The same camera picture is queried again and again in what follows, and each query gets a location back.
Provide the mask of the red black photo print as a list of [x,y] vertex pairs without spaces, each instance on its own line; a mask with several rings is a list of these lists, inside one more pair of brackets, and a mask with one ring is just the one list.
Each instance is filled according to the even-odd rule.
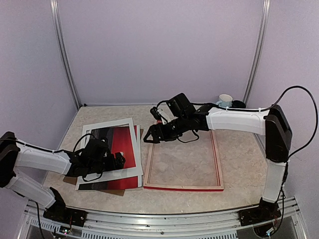
[[[128,125],[94,129],[91,131],[91,134],[98,139],[106,139],[112,153],[121,152],[124,154],[126,161],[124,164],[124,169],[136,166]],[[92,186],[92,184],[95,186],[95,189],[101,189],[96,187],[98,183],[89,183],[80,185],[79,190],[84,190],[85,186]]]

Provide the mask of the white mat board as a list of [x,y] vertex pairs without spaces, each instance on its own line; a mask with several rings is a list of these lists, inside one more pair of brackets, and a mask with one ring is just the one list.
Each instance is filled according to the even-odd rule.
[[101,122],[101,123],[84,125],[83,129],[82,129],[82,135],[84,135],[87,132],[91,133],[91,131],[94,129],[101,129],[101,128],[105,128],[105,127],[110,128],[110,127],[123,126],[123,125],[129,126],[136,166],[132,167],[132,168],[104,172],[99,179],[97,178],[99,176],[99,174],[89,174],[87,176],[87,180],[89,180],[89,182],[85,182],[84,179],[82,179],[82,177],[78,177],[77,183],[75,186],[76,190],[79,190],[79,187],[82,184],[108,182],[108,181],[131,178],[131,177],[143,175],[143,169],[142,169],[142,163],[141,163],[141,147],[140,147],[140,145],[138,145],[138,142],[137,142],[137,138],[140,139],[140,130],[139,130],[139,128],[137,128],[137,134],[135,133],[135,128],[134,128],[132,118],[119,119],[119,120],[113,120],[113,121],[108,121],[108,122]]

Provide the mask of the wooden red picture frame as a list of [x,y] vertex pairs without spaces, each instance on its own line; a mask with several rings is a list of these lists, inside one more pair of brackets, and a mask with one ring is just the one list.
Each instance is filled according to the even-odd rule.
[[213,131],[187,132],[182,140],[151,144],[144,172],[145,189],[222,192],[224,190],[217,140]]

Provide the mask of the clear glass sheet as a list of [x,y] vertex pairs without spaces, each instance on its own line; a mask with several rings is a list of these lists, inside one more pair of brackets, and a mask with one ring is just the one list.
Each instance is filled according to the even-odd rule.
[[[173,188],[218,186],[211,132],[199,131],[198,135],[199,140],[193,142],[175,140],[155,144],[148,183]],[[181,137],[183,141],[193,139],[192,132]]]

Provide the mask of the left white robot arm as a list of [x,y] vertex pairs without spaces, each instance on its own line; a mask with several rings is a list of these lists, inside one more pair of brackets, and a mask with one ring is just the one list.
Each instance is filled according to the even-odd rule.
[[0,138],[0,186],[41,204],[57,220],[66,221],[70,211],[59,192],[43,187],[18,168],[41,169],[73,178],[102,176],[104,172],[124,168],[123,153],[112,153],[106,139],[92,134],[89,137],[84,148],[54,151],[19,141],[13,132],[7,131]]

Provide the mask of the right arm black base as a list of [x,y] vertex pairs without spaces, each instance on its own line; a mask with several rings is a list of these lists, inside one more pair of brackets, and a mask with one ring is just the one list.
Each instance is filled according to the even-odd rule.
[[248,226],[269,220],[279,218],[281,216],[278,201],[271,203],[260,199],[259,205],[249,209],[243,209],[238,212],[240,225]]

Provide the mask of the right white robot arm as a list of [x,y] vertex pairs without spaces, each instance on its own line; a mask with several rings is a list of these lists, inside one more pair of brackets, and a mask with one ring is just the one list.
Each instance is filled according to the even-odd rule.
[[214,104],[204,104],[196,109],[192,103],[168,103],[168,107],[175,116],[173,120],[161,116],[154,108],[150,110],[161,122],[149,127],[143,139],[145,143],[174,141],[187,131],[199,130],[234,130],[265,137],[267,175],[262,195],[264,203],[256,208],[255,217],[260,221],[267,220],[275,211],[273,203],[277,202],[284,184],[292,140],[292,130],[281,107],[274,105],[269,110],[219,109]]

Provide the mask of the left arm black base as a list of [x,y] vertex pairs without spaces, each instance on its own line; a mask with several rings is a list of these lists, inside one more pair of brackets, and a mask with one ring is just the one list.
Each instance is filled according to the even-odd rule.
[[87,212],[67,207],[60,193],[52,187],[49,189],[54,195],[55,202],[52,206],[45,209],[43,217],[52,221],[68,224],[69,226],[84,227]]

